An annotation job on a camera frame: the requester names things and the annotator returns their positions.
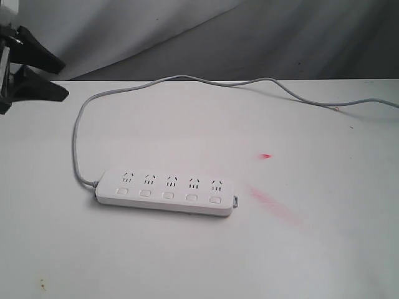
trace black clamp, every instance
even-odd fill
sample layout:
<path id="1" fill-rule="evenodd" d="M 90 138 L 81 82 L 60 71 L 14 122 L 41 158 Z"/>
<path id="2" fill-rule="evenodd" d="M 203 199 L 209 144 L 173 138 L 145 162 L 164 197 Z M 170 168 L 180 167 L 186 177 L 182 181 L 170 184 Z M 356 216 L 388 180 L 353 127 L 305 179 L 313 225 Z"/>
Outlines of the black clamp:
<path id="1" fill-rule="evenodd" d="M 62 102 L 69 92 L 31 70 L 27 65 L 58 74 L 65 63 L 43 47 L 25 27 L 0 26 L 0 114 L 13 102 L 47 100 Z M 22 64 L 10 73 L 10 63 Z"/>

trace power cord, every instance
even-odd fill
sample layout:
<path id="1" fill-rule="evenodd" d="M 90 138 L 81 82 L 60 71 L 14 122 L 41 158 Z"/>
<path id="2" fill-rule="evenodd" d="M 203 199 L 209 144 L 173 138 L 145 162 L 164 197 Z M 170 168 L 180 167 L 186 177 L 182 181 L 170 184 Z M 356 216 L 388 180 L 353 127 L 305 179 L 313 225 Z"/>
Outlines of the power cord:
<path id="1" fill-rule="evenodd" d="M 208 81 L 208 80 L 205 80 L 202 78 L 196 78 L 196 77 L 189 76 L 189 75 L 175 75 L 175 76 L 171 76 L 171 77 L 167 77 L 167 78 L 161 78 L 161 79 L 158 79 L 158 80 L 155 80 L 150 83 L 143 84 L 143 85 L 137 86 L 137 87 L 128 87 L 128 88 L 121 88 L 121 89 L 115 89 L 115 90 L 108 90 L 106 92 L 97 93 L 95 95 L 92 95 L 90 98 L 88 98 L 83 103 L 82 107 L 80 108 L 77 118 L 75 120 L 74 131 L 72 134 L 72 162 L 73 162 L 75 177 L 81 184 L 96 188 L 97 184 L 99 183 L 98 181 L 88 181 L 88 180 L 84 179 L 82 174 L 79 171 L 79 164 L 78 164 L 77 150 L 76 150 L 76 140 L 77 140 L 77 131 L 79 128 L 79 123 L 80 123 L 80 120 L 82 119 L 82 115 L 83 115 L 83 112 L 84 112 L 86 106 L 92 100 L 95 100 L 96 98 L 104 97 L 106 95 L 113 95 L 116 93 L 132 92 L 134 90 L 147 88 L 152 85 L 155 85 L 155 84 L 158 84 L 158 83 L 161 83 L 164 81 L 168 81 L 168 80 L 173 80 L 176 78 L 192 79 L 192 80 L 199 81 L 199 82 L 202 82 L 205 84 L 210 84 L 210 85 L 215 85 L 215 86 L 220 86 L 220 87 L 237 87 L 237 86 L 243 86 L 243 85 L 252 84 L 252 83 L 256 83 L 256 82 L 260 82 L 260 81 L 270 81 L 270 82 L 277 84 L 280 88 L 282 88 L 289 95 L 292 95 L 297 100 L 299 100 L 303 103 L 309 104 L 309 105 L 315 105 L 315 106 L 319 106 L 319 107 L 343 107 L 343 106 L 352 106 L 352 105 L 358 105 L 358 104 L 363 104 L 363 103 L 375 102 L 375 103 L 381 103 L 381 104 L 388 105 L 391 107 L 399 108 L 398 104 L 392 103 L 392 102 L 389 102 L 386 100 L 381 100 L 379 98 L 366 98 L 363 100 L 351 101 L 351 102 L 346 102 L 346 103 L 320 103 L 320 102 L 310 101 L 310 100 L 302 98 L 300 95 L 297 95 L 296 93 L 292 92 L 287 87 L 285 87 L 282 83 L 278 82 L 276 79 L 273 79 L 273 78 L 259 78 L 259 79 L 255 79 L 255 80 L 238 82 L 238 83 L 219 83 L 219 82 Z"/>

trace power socket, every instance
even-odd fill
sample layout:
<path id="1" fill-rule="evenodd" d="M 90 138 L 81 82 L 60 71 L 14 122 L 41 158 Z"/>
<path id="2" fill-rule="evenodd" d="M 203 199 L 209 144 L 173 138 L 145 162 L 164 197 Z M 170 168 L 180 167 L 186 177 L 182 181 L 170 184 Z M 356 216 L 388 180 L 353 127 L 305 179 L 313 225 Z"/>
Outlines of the power socket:
<path id="1" fill-rule="evenodd" d="M 226 179 L 159 171 L 109 169 L 96 187 L 102 204 L 229 216 L 238 206 Z"/>

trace white tabletop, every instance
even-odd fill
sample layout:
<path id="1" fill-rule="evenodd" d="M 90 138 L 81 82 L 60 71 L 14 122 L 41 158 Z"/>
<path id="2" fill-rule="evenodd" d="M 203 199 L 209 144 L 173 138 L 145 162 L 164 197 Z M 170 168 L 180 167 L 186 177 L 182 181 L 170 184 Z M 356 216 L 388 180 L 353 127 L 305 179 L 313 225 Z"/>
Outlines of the white tabletop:
<path id="1" fill-rule="evenodd" d="M 321 102 L 399 103 L 399 80 L 285 82 Z M 72 172 L 83 101 L 140 82 L 61 82 L 0 116 L 0 298 L 398 298 L 399 110 L 339 112 L 269 82 L 167 82 L 92 102 L 82 174 L 231 178 L 228 218 L 103 206 Z M 262 154 L 271 155 L 262 158 Z"/>

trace pink smudge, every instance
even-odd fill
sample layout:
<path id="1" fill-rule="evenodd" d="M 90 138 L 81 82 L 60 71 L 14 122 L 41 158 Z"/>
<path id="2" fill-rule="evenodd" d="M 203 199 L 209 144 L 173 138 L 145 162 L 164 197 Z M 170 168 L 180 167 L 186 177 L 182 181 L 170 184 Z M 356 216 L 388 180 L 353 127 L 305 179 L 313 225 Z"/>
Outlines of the pink smudge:
<path id="1" fill-rule="evenodd" d="M 262 159 L 262 160 L 269 159 L 271 157 L 272 157 L 271 154 L 260 154 L 259 155 L 259 159 Z"/>
<path id="2" fill-rule="evenodd" d="M 295 225 L 302 225 L 302 221 L 296 216 L 290 209 L 279 202 L 271 199 L 268 195 L 262 193 L 256 188 L 249 187 L 251 190 L 251 196 L 256 198 L 261 203 L 266 204 L 269 211 L 277 217 L 283 218 L 284 220 Z"/>

